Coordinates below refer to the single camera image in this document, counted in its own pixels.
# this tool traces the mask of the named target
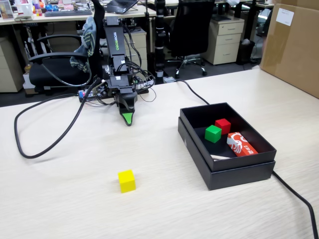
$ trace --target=white paper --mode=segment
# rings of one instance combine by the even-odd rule
[[[280,8],[278,11],[276,21],[280,22],[284,25],[291,26],[291,23],[292,23],[293,18],[294,18],[294,14],[295,13],[293,11],[288,11],[288,10]]]

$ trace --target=cardboard box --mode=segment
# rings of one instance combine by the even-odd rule
[[[238,157],[258,153],[240,132],[229,133],[227,137],[227,144]]]
[[[261,69],[319,98],[319,0],[277,0]]]

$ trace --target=black box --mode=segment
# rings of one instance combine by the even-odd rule
[[[258,154],[237,157],[226,134],[216,143],[207,141],[205,129],[219,119],[227,119],[230,132],[240,132]],[[181,109],[178,132],[209,190],[265,180],[272,174],[276,150],[227,103]],[[211,154],[229,159],[214,160]]]

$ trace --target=laptop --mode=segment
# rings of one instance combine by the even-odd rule
[[[104,9],[106,12],[125,13],[137,3],[137,0],[112,0]]]

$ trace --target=black office chair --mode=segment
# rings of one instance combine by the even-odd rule
[[[36,86],[36,91],[49,90],[51,87],[66,86],[65,84],[56,80],[43,67],[43,65],[64,82],[67,82],[71,85],[85,84],[88,81],[90,74],[84,73],[82,70],[79,70],[78,68],[73,68],[70,64],[70,58],[72,56],[81,59],[83,62],[87,62],[87,60],[89,60],[89,65],[92,72],[91,81],[88,83],[89,85],[93,82],[93,77],[95,75],[102,77],[100,38],[105,38],[105,32],[103,29],[103,19],[105,15],[105,10],[98,0],[92,0],[92,2],[94,4],[95,9],[94,21],[97,29],[93,55],[88,58],[86,55],[81,53],[56,52],[41,54],[30,58],[30,62],[32,62],[33,65],[30,69],[29,78],[30,82]],[[39,38],[38,41],[41,41],[44,44],[46,44],[48,39],[57,37],[73,37],[78,39],[81,43],[81,36],[71,34],[45,36]]]
[[[207,75],[202,58],[190,58],[207,51],[208,29],[213,14],[215,0],[179,0],[175,22],[168,34],[168,44],[173,57],[177,60],[166,62],[179,62],[175,78],[179,78],[179,70],[183,65],[193,64],[202,69],[203,76]]]

